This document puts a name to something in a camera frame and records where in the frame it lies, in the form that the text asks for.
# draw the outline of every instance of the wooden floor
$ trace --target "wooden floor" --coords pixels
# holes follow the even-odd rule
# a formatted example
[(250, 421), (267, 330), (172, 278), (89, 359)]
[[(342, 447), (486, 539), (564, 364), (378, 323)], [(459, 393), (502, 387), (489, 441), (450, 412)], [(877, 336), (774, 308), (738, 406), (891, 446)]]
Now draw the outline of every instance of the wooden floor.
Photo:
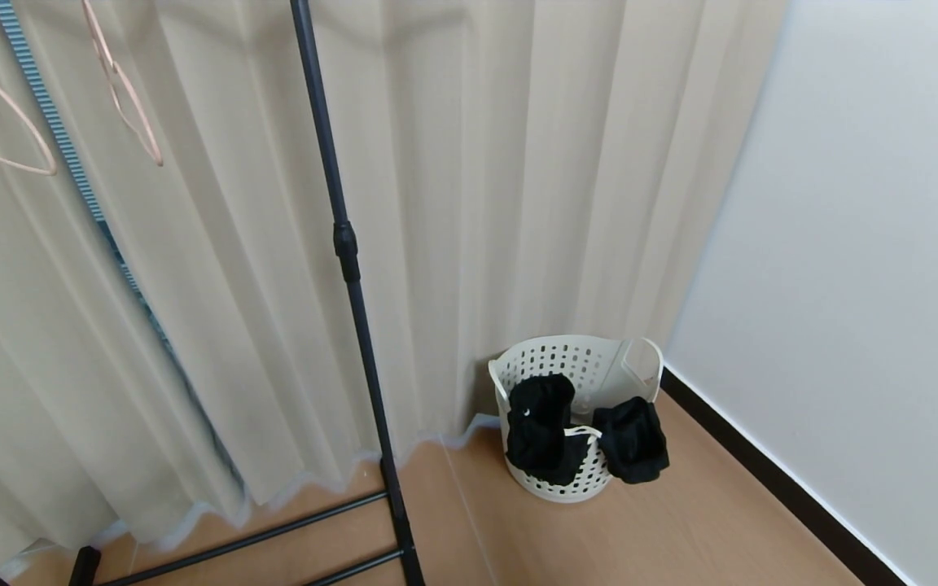
[[(431, 585), (837, 585), (859, 584), (805, 527), (706, 431), (667, 397), (658, 411), (671, 467), (661, 479), (614, 481), (577, 505), (540, 501), (519, 487), (502, 460), (496, 430), (480, 430), (463, 449), (419, 446), (401, 470), (422, 570)], [(235, 530), (205, 515), (172, 552), (122, 537), (104, 550), (97, 581), (161, 564), (238, 535), (306, 515), (379, 489), (364, 464), (345, 494), (309, 487), (287, 507), (260, 509)], [(386, 501), (286, 536), (228, 553), (146, 586), (300, 584), (393, 548)], [(37, 553), (15, 585), (67, 583), (74, 553)], [(343, 584), (402, 584), (390, 562)]]

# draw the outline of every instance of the black baseboard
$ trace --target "black baseboard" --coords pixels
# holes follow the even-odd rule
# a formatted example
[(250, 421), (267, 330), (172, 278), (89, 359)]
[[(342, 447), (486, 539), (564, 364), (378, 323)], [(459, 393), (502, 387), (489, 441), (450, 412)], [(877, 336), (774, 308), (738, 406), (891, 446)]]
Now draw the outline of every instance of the black baseboard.
[(737, 461), (744, 464), (759, 482), (766, 486), (798, 517), (839, 560), (868, 586), (905, 586), (905, 582), (890, 570), (831, 513), (814, 500), (791, 476), (774, 464), (769, 457), (747, 441), (706, 401), (688, 387), (673, 372), (664, 371), (661, 388), (673, 398), (700, 426), (726, 448)]

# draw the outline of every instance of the clothes hanger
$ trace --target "clothes hanger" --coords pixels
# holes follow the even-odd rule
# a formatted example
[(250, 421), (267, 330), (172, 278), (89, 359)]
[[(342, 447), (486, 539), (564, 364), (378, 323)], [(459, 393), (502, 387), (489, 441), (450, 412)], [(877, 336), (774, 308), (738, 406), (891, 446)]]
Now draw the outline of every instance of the clothes hanger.
[[(90, 0), (81, 0), (81, 7), (82, 12), (85, 12), (85, 22), (89, 25), (89, 34), (93, 38), (93, 47), (96, 48), (96, 56), (97, 59), (100, 59), (103, 74), (107, 77), (107, 86), (111, 89), (111, 100), (115, 103), (115, 109), (118, 111), (118, 115), (122, 116), (122, 122), (125, 122), (125, 125), (137, 134), (140, 144), (144, 147), (147, 155), (154, 160), (154, 164), (157, 164), (159, 167), (163, 166), (164, 160), (161, 159), (161, 149), (157, 147), (154, 131), (150, 127), (150, 121), (147, 120), (147, 114), (144, 108), (142, 108), (140, 98), (133, 88), (133, 82), (129, 81), (129, 77), (125, 75), (122, 66), (114, 60), (114, 57), (111, 57), (111, 49), (107, 47), (107, 39), (103, 36), (103, 29), (100, 28), (100, 21), (96, 19), (96, 12), (93, 12), (93, 5), (90, 4)], [(131, 122), (128, 116), (125, 115), (125, 112), (122, 111), (122, 104), (118, 99), (118, 90), (115, 89), (112, 74), (116, 75), (116, 77), (122, 81), (122, 85), (128, 93), (129, 99), (133, 101), (137, 115), (140, 116), (142, 133), (140, 129), (137, 129), (137, 125)]]
[(46, 167), (45, 169), (42, 169), (39, 167), (31, 167), (29, 166), (29, 164), (16, 163), (15, 160), (5, 159), (5, 157), (3, 156), (0, 156), (0, 163), (8, 164), (8, 166), (10, 167), (14, 167), (21, 171), (27, 171), (28, 173), (34, 173), (37, 175), (46, 175), (46, 177), (51, 177), (51, 175), (55, 175), (56, 174), (56, 158), (53, 156), (53, 152), (49, 150), (49, 145), (46, 143), (45, 138), (42, 138), (42, 134), (38, 132), (38, 129), (36, 129), (36, 126), (34, 126), (34, 123), (31, 122), (31, 119), (28, 118), (28, 116), (24, 114), (23, 111), (21, 111), (21, 108), (19, 107), (19, 105), (16, 105), (14, 99), (10, 97), (10, 94), (5, 93), (2, 88), (0, 88), (0, 98), (2, 98), (2, 101), (4, 101), (4, 103), (7, 103), (8, 107), (10, 107), (10, 109), (14, 111), (16, 116), (20, 118), (20, 121), (24, 123), (24, 126), (26, 126), (28, 131), (31, 133), (31, 136), (34, 136), (34, 140), (36, 140), (36, 142), (38, 143), (38, 150), (42, 152), (42, 158), (46, 160)]

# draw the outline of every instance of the white plastic basket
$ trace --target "white plastic basket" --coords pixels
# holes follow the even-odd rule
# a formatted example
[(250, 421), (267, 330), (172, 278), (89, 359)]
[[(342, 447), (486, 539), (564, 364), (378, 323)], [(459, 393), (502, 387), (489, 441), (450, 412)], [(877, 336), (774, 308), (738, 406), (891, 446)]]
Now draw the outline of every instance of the white plastic basket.
[[(494, 381), (498, 416), (502, 420), (502, 449), (507, 450), (509, 392), (518, 382), (540, 374), (565, 374), (576, 391), (571, 404), (571, 423), (599, 435), (599, 431), (588, 426), (593, 409), (611, 408), (634, 396), (652, 403), (658, 397), (664, 358), (661, 349), (645, 338), (621, 341), (592, 336), (546, 336), (507, 349), (497, 360), (488, 363), (488, 371)], [(554, 503), (587, 501), (599, 494), (611, 478), (607, 458), (595, 441), (589, 442), (585, 460), (574, 482), (567, 486), (533, 478), (507, 458), (506, 466), (520, 486)]]

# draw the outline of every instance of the adjustable pole joint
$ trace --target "adjustable pole joint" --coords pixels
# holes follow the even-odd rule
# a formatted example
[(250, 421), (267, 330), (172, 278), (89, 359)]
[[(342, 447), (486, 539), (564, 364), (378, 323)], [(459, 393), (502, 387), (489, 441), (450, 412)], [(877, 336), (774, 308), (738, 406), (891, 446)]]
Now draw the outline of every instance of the adjustable pole joint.
[(357, 263), (357, 235), (353, 232), (353, 224), (349, 221), (336, 223), (331, 240), (335, 244), (335, 255), (342, 265), (344, 281), (361, 281), (361, 265)]

